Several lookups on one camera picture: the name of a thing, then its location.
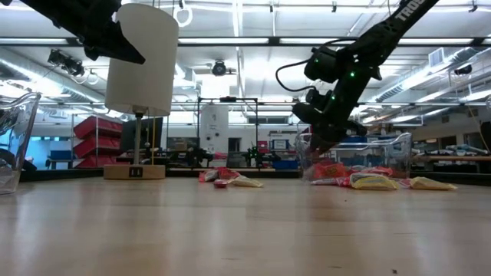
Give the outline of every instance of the lamp base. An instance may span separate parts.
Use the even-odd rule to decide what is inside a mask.
[[[104,179],[151,180],[166,178],[166,167],[157,165],[106,165]]]

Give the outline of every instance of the table surface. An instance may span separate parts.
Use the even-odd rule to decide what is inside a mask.
[[[356,191],[264,180],[21,184],[0,197],[10,275],[485,275],[491,189]]]

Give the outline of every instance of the yellow packaging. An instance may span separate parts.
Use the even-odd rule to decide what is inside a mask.
[[[386,176],[373,173],[354,173],[350,176],[350,184],[354,189],[369,189],[391,191],[397,190],[398,185]]]
[[[439,190],[439,191],[449,191],[457,189],[452,184],[441,183],[426,177],[415,177],[410,181],[412,189],[425,189],[425,190]]]
[[[262,188],[263,184],[257,180],[250,179],[245,176],[239,176],[229,180],[230,185],[238,187]]]

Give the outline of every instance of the clear plastic container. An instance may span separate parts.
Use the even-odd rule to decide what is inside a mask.
[[[38,93],[18,99],[0,98],[0,195],[17,189],[39,99]]]
[[[326,153],[311,151],[311,133],[297,136],[295,148],[302,168],[303,180],[318,185],[341,185],[352,173],[378,173],[393,179],[407,179],[410,172],[412,135],[379,140],[371,136],[368,142],[339,143]]]

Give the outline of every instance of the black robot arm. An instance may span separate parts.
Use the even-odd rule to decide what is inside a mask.
[[[387,19],[374,25],[354,43],[339,51],[328,48],[330,41],[314,53],[305,66],[305,76],[336,83],[333,91],[320,95],[316,89],[308,92],[306,103],[297,103],[293,113],[313,126],[313,132],[321,139],[311,143],[311,150],[318,147],[328,150],[346,138],[347,130],[364,136],[366,129],[349,120],[351,111],[358,106],[358,99],[371,78],[381,80],[379,66],[396,48],[404,34],[422,18],[438,0],[403,1]]]
[[[99,56],[143,64],[145,58],[123,36],[119,22],[112,15],[121,0],[21,0],[35,11],[77,36],[85,54],[92,60]],[[10,5],[12,0],[0,0]]]

